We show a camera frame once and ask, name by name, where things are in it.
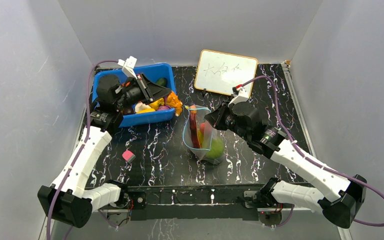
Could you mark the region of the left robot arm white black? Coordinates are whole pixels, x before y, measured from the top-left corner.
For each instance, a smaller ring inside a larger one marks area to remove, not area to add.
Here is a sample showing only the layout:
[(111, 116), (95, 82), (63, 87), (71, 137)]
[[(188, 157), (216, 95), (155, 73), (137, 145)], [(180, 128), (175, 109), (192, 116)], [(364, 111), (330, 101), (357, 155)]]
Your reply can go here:
[(86, 183), (114, 131), (121, 125), (123, 110), (137, 103), (150, 104), (171, 92), (170, 88), (148, 80), (143, 73), (128, 77), (124, 83), (115, 74), (98, 80), (93, 110), (87, 114), (86, 128), (74, 153), (51, 185), (43, 185), (38, 190), (38, 200), (49, 220), (82, 228), (92, 213), (102, 207), (127, 206), (130, 198), (125, 184), (110, 180), (86, 190)]

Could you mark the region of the orange pumpkin toy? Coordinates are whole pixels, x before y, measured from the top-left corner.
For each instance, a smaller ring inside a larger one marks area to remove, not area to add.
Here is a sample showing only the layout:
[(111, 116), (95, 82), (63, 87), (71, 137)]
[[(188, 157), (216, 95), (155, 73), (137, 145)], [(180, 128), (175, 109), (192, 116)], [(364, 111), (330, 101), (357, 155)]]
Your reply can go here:
[(183, 111), (183, 103), (174, 91), (164, 98), (164, 102), (166, 106), (174, 109), (176, 117), (180, 116)]

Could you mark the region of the green round melon toy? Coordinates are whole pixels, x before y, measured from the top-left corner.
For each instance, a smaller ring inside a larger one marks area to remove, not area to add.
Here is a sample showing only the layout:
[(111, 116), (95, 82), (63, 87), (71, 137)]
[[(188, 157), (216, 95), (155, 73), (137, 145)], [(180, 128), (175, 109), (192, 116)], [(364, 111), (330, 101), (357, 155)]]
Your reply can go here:
[(210, 145), (210, 150), (205, 154), (206, 160), (217, 160), (225, 152), (224, 140), (220, 137), (213, 138)]

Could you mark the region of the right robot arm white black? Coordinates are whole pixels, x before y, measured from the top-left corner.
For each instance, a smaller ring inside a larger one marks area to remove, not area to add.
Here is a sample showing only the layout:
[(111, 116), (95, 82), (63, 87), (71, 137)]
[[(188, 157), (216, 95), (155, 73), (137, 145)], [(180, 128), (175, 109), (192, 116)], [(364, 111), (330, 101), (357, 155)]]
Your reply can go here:
[(312, 156), (300, 155), (301, 150), (294, 148), (287, 135), (264, 123), (259, 111), (247, 101), (232, 106), (224, 101), (204, 118), (216, 130), (235, 133), (255, 153), (287, 167), (311, 185), (291, 184), (272, 177), (252, 196), (253, 204), (292, 204), (323, 214), (337, 227), (350, 228), (365, 200), (366, 188), (361, 184), (366, 182), (365, 178), (355, 175), (355, 181), (349, 180), (332, 173)]

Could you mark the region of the clear zip top bag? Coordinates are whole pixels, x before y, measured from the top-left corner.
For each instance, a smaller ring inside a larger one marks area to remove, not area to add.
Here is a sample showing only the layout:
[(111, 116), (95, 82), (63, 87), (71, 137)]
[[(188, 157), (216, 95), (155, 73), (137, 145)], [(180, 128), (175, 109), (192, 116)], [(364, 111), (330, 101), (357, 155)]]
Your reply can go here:
[[(197, 133), (199, 137), (200, 142), (200, 148), (193, 148), (193, 143), (191, 140), (191, 132), (190, 132), (190, 125), (189, 125), (189, 107), (185, 106), (185, 109), (188, 111), (188, 118), (186, 120), (185, 126), (183, 128), (182, 133), (182, 139), (183, 143), (186, 145), (186, 147), (198, 158), (200, 161), (207, 161), (208, 163), (212, 165), (218, 165), (222, 162), (224, 156), (225, 156), (225, 150), (224, 154), (216, 159), (216, 160), (209, 160), (205, 159), (206, 153), (210, 150), (212, 139), (215, 138), (222, 138), (221, 134), (218, 130), (214, 129), (208, 121), (205, 120), (205, 116), (209, 113), (211, 113), (210, 109), (204, 106), (195, 105), (197, 114), (196, 114), (196, 124), (197, 124)], [(207, 122), (206, 126), (206, 132), (204, 135), (200, 133), (200, 124), (203, 122)]]

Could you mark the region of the hot dog bun toy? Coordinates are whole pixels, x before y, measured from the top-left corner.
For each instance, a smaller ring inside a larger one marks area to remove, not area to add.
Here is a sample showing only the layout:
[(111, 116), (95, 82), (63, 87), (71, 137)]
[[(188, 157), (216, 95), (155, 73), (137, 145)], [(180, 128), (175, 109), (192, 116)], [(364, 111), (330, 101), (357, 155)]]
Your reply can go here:
[(197, 120), (196, 120), (197, 107), (195, 105), (191, 105), (188, 109), (189, 109), (189, 130), (190, 130), (192, 145), (194, 149), (200, 149), (201, 144), (198, 136)]

